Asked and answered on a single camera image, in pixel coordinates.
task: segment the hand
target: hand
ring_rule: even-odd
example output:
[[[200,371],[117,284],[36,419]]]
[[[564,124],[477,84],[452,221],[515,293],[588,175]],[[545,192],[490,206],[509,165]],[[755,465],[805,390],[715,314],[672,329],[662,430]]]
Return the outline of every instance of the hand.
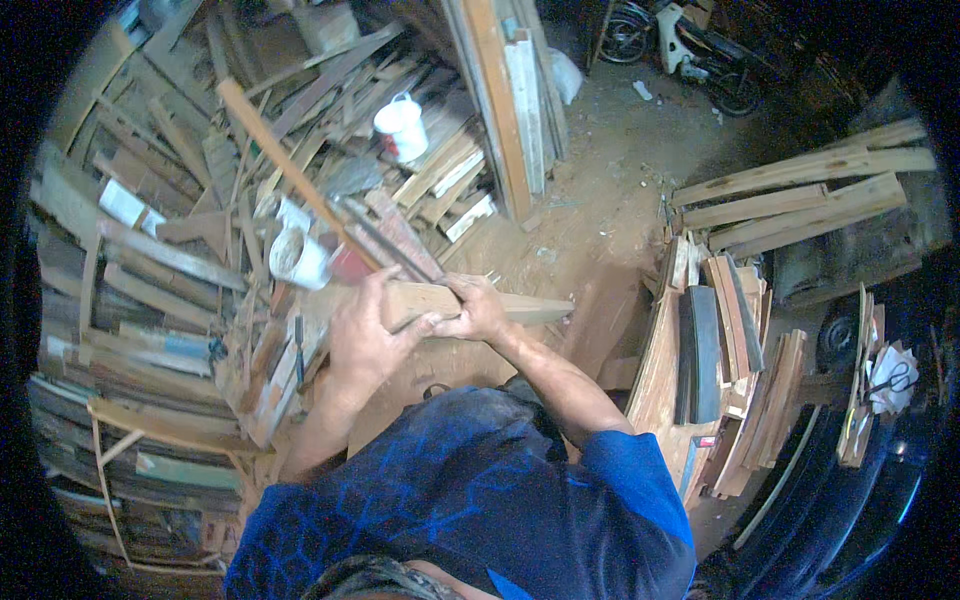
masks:
[[[443,318],[427,313],[394,335],[384,328],[383,288],[399,272],[400,267],[394,266],[367,276],[330,320],[330,375],[338,385],[368,392],[367,398]]]
[[[507,313],[486,277],[451,273],[443,284],[460,298],[463,311],[455,319],[438,323],[433,335],[496,344],[509,334]]]

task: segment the man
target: man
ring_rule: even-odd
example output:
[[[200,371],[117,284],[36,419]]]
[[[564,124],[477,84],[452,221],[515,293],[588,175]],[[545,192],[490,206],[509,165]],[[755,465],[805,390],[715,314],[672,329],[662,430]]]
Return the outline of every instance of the man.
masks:
[[[459,317],[424,315],[391,335],[380,311],[395,272],[369,276],[334,316],[329,376],[284,483],[247,521],[227,596],[682,597],[693,540],[656,438],[635,435],[583,372],[508,322],[485,277],[447,277]],[[357,414],[430,336],[487,342],[523,378],[407,407],[345,461]]]

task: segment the blue shirt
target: blue shirt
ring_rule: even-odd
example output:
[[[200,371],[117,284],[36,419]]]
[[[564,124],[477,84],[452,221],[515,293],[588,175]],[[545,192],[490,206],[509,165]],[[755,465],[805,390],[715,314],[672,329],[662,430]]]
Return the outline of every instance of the blue shirt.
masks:
[[[693,539],[657,439],[596,433],[570,465],[551,428],[490,388],[407,407],[313,483],[264,491],[227,598],[299,598],[355,554],[426,560],[508,600],[683,597]]]

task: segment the dirt floor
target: dirt floor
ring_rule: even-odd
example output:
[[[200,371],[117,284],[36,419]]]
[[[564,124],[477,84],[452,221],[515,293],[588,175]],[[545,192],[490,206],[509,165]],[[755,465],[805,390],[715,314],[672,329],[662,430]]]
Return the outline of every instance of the dirt floor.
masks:
[[[569,319],[536,333],[593,377],[608,357],[636,355],[645,335],[652,297],[641,281],[644,274],[655,276],[662,254],[661,182],[669,197],[670,188],[685,180],[752,166],[761,160],[757,148],[767,148],[757,135],[770,134],[763,111],[720,119],[701,90],[655,68],[598,63],[567,108],[571,156],[556,165],[545,194],[535,200],[541,224],[525,234],[502,217],[492,219],[445,265],[451,272],[489,275],[501,292],[574,300]],[[655,100],[644,102],[634,81],[644,81]],[[432,383],[496,386],[514,372],[484,344],[423,344],[364,410],[350,453],[404,406],[421,401]],[[746,505],[716,502],[710,498],[691,514],[701,554]],[[735,515],[713,518],[727,513]]]

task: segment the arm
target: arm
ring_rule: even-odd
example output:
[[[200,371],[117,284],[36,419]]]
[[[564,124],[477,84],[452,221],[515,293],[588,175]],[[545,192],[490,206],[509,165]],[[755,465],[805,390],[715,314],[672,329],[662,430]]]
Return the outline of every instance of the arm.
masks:
[[[540,392],[547,411],[577,447],[597,431],[635,434],[627,418],[584,372],[534,340],[521,325],[507,321],[496,290],[485,277],[449,275],[445,283],[463,302],[463,312],[437,324],[434,335],[490,344]]]
[[[383,286],[398,271],[368,276],[330,320],[329,375],[323,385],[313,386],[313,409],[297,432],[280,481],[305,483],[346,460],[357,415],[440,320],[435,313],[423,315],[396,335],[383,327]]]

